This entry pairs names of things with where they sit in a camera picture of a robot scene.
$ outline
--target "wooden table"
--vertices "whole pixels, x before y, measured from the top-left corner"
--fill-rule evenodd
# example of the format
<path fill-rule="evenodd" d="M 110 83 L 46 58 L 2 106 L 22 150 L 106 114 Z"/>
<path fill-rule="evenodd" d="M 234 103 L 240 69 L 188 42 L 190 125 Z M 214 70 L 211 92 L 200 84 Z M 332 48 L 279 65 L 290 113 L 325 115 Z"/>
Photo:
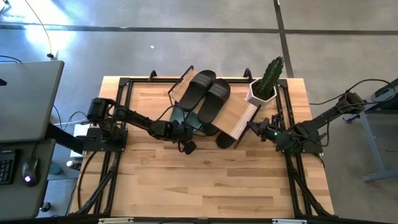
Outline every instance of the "wooden table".
<path fill-rule="evenodd" d="M 119 78 L 104 77 L 99 97 L 115 98 Z M 311 119 L 304 80 L 287 81 L 295 121 Z M 135 83 L 130 109 L 156 119 L 170 106 L 167 91 L 171 86 L 171 83 Z M 231 84 L 234 95 L 245 98 L 247 90 L 247 84 Z M 272 114 L 276 114 L 275 101 L 258 112 L 255 121 L 270 118 Z M 237 149 L 217 148 L 215 137 L 195 137 L 198 148 L 188 156 L 180 153 L 176 144 L 155 140 L 131 125 L 127 128 L 129 136 L 119 166 L 113 217 L 294 217 L 284 156 L 275 151 L 270 141 L 260 142 L 252 131 L 245 134 Z M 97 153 L 88 164 L 81 185 L 82 203 L 98 185 L 103 156 L 104 153 Z M 309 189 L 333 213 L 322 163 L 314 155 L 302 157 Z M 103 207 L 107 194 L 105 189 Z M 71 212 L 77 210 L 76 195 Z M 299 190 L 298 196 L 304 211 Z"/>

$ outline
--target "cactus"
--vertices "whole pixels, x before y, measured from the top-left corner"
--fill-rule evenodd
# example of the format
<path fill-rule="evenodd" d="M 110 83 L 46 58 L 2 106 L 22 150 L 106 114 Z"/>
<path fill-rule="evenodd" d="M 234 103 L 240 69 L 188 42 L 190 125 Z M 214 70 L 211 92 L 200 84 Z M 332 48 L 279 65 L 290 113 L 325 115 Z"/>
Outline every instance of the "cactus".
<path fill-rule="evenodd" d="M 273 88 L 282 73 L 284 59 L 277 57 L 267 67 L 260 83 L 254 86 L 254 95 L 262 100 L 268 100 L 273 95 Z"/>

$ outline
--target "slide sandal strap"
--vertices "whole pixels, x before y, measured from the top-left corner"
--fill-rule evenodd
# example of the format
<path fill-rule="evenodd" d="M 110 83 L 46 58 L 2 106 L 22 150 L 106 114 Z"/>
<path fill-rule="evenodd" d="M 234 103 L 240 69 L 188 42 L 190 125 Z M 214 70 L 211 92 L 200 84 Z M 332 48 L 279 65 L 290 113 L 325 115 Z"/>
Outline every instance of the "slide sandal strap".
<path fill-rule="evenodd" d="M 208 93 L 212 93 L 218 97 L 220 97 L 223 102 L 225 103 L 226 100 L 229 98 L 229 92 L 226 90 L 223 86 L 214 83 L 210 89 L 208 90 Z"/>
<path fill-rule="evenodd" d="M 213 80 L 210 77 L 199 73 L 198 75 L 195 75 L 195 77 L 192 78 L 191 82 L 195 82 L 199 85 L 208 87 L 213 83 Z"/>

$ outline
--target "computer mouse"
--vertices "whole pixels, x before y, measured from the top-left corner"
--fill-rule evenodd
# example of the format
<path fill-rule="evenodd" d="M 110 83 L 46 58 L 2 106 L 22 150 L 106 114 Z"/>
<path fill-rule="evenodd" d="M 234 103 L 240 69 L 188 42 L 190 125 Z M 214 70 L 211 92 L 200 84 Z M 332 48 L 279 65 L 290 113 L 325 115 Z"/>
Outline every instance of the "computer mouse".
<path fill-rule="evenodd" d="M 22 181 L 26 186 L 33 187 L 39 180 L 39 159 L 31 157 L 22 165 Z"/>

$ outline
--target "concrete floor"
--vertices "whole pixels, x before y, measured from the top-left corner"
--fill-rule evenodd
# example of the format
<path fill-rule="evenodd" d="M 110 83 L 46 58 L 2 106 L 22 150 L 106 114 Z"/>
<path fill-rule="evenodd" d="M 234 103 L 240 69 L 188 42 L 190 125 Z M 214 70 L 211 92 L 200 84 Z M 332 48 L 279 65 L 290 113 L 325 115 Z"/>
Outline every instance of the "concrete floor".
<path fill-rule="evenodd" d="M 25 25 L 24 30 L 1 29 L 0 53 L 22 61 L 47 60 L 47 39 L 24 1 L 9 0 L 0 25 Z M 55 105 L 63 121 L 76 110 L 86 111 L 98 95 L 105 75 L 179 75 L 189 65 L 211 69 L 219 76 L 241 76 L 249 67 L 260 76 L 276 56 L 289 50 L 292 74 L 305 79 L 311 102 L 334 97 L 364 78 L 397 78 L 398 1 L 395 0 L 280 0 L 285 29 L 334 30 L 334 35 L 287 34 L 282 50 L 273 0 L 30 0 L 45 24 L 96 26 L 99 31 L 50 31 L 53 51 L 65 61 Z M 224 32 L 102 32 L 109 27 L 194 27 L 255 29 Z M 362 30 L 362 35 L 340 31 Z M 392 30 L 392 35 L 366 31 Z M 378 86 L 356 91 L 368 98 Z M 333 103 L 314 106 L 314 116 Z M 326 175 L 337 215 L 380 222 L 398 220 L 398 179 L 363 183 L 361 176 L 376 166 L 359 122 L 337 119 L 325 148 Z M 68 160 L 56 149 L 56 162 Z M 396 167 L 398 154 L 388 155 Z M 65 178 L 76 177 L 68 173 Z M 47 195 L 51 195 L 49 186 Z"/>

